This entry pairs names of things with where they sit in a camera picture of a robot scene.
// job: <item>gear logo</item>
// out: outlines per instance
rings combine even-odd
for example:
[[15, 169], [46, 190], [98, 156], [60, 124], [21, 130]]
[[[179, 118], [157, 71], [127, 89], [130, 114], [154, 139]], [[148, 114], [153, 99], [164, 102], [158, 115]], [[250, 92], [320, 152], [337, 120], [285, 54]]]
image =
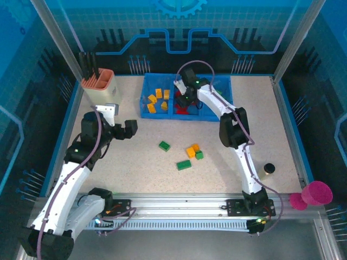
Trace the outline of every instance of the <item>gear logo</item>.
[[188, 15], [195, 15], [196, 10], [201, 10], [203, 4], [207, 4], [207, 0], [154, 0], [157, 11], [161, 11], [163, 15], [169, 15], [170, 18], [181, 17], [188, 18]]
[[25, 26], [31, 18], [30, 0], [0, 0], [0, 7], [7, 8], [12, 17], [21, 26]]

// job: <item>speckled tabletop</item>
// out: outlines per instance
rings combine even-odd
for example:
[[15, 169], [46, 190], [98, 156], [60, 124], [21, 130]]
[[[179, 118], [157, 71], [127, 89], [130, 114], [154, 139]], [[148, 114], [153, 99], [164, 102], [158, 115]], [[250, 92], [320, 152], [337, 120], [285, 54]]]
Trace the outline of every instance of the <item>speckled tabletop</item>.
[[[80, 192], [101, 187], [132, 193], [240, 193], [241, 176], [235, 155], [219, 140], [218, 122], [151, 120], [140, 118], [139, 97], [144, 77], [117, 77], [122, 102], [117, 123], [138, 120], [138, 131], [130, 140], [113, 140], [106, 156], [99, 160]], [[268, 76], [232, 76], [234, 105], [247, 111], [254, 165], [276, 166], [264, 184], [282, 193], [300, 192], [295, 165]], [[70, 141], [80, 133], [80, 122], [90, 111], [82, 98]], [[158, 145], [165, 140], [168, 152]], [[187, 160], [185, 149], [200, 145], [204, 159], [191, 159], [192, 168], [178, 171], [176, 163]]]

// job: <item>yellow block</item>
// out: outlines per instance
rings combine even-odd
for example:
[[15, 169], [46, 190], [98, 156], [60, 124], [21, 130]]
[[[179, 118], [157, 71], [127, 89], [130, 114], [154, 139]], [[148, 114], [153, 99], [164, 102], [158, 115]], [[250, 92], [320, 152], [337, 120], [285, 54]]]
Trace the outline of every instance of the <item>yellow block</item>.
[[157, 103], [157, 98], [156, 98], [156, 96], [154, 96], [153, 94], [150, 95], [150, 96], [148, 97], [148, 99], [149, 99], [153, 104]]
[[170, 96], [170, 90], [169, 89], [165, 89], [164, 90], [164, 99], [169, 99]]
[[158, 99], [162, 99], [163, 98], [163, 92], [161, 88], [156, 88], [156, 97]]
[[162, 110], [168, 110], [168, 103], [166, 103], [165, 101], [162, 103], [161, 105]]
[[190, 158], [193, 158], [193, 157], [195, 156], [195, 151], [194, 151], [194, 149], [193, 149], [192, 147], [189, 147], [189, 148], [187, 149], [187, 154], [188, 154], [189, 159], [190, 159]]
[[194, 152], [200, 151], [200, 147], [199, 147], [198, 144], [193, 144], [193, 145], [191, 146], [191, 148], [194, 149]]
[[153, 103], [150, 103], [150, 104], [147, 104], [147, 107], [148, 107], [148, 111], [150, 113], [156, 113], [156, 108], [154, 107], [154, 104]]

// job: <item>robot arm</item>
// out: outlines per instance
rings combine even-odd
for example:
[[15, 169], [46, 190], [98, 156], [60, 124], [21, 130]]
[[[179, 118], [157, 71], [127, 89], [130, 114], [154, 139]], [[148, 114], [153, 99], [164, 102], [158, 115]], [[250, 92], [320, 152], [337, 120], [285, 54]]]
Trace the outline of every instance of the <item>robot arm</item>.
[[[105, 106], [97, 106], [97, 110], [101, 118], [101, 138], [97, 150], [85, 166], [77, 170], [56, 194], [58, 184], [64, 182], [65, 177], [90, 155], [96, 144], [97, 117], [94, 112], [89, 112], [84, 115], [81, 122], [81, 140], [77, 141], [76, 138], [68, 148], [57, 185], [44, 208], [33, 221], [31, 227], [22, 228], [19, 240], [29, 256], [37, 256], [37, 238], [43, 221], [47, 220], [41, 243], [42, 257], [45, 259], [67, 259], [72, 252], [74, 241], [91, 219], [112, 208], [112, 192], [94, 188], [88, 193], [83, 204], [69, 216], [80, 187], [92, 172], [95, 163], [104, 156], [101, 154], [101, 150], [105, 146], [108, 147], [114, 138], [118, 140], [129, 139], [137, 131], [136, 120], [126, 120], [125, 128], [122, 128], [121, 124], [114, 123], [114, 107], [105, 109]], [[52, 209], [48, 219], [45, 219], [47, 207], [52, 199], [54, 200]]]
[[199, 79], [192, 69], [181, 73], [181, 80], [174, 84], [181, 92], [176, 101], [181, 107], [186, 107], [200, 100], [207, 105], [220, 119], [219, 136], [224, 146], [230, 147], [237, 157], [237, 163], [242, 175], [242, 193], [245, 206], [250, 215], [257, 215], [269, 201], [265, 189], [255, 181], [259, 180], [250, 155], [248, 138], [237, 122], [232, 110], [239, 117], [242, 125], [249, 134], [247, 114], [244, 108], [236, 108], [227, 102], [207, 79]]

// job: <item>blue tray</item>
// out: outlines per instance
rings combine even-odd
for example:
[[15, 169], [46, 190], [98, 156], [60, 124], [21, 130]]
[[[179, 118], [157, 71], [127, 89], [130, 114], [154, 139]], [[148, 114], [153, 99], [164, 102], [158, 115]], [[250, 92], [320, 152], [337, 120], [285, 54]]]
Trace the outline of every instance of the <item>blue tray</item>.
[[[160, 73], [146, 73], [145, 80], [143, 82], [142, 93], [140, 98], [140, 113], [142, 118], [150, 119], [176, 119], [176, 120], [195, 120], [195, 121], [212, 121], [218, 122], [218, 117], [212, 112], [212, 110], [203, 105], [202, 109], [197, 109], [195, 105], [188, 107], [187, 112], [189, 115], [177, 114], [177, 108], [175, 108], [176, 101], [174, 99], [177, 88], [174, 85], [175, 74], [160, 74]], [[205, 77], [208, 80], [212, 79], [211, 75], [197, 75], [198, 77]], [[224, 97], [231, 104], [233, 103], [232, 95], [232, 83], [230, 76], [216, 75], [214, 79], [214, 88], [220, 91], [222, 97]], [[158, 99], [155, 103], [156, 113], [149, 113], [147, 104], [151, 103], [148, 96], [156, 95], [156, 88], [161, 88], [163, 95], [164, 90], [170, 90], [169, 100]], [[163, 101], [168, 103], [168, 110], [162, 110], [161, 104]]]

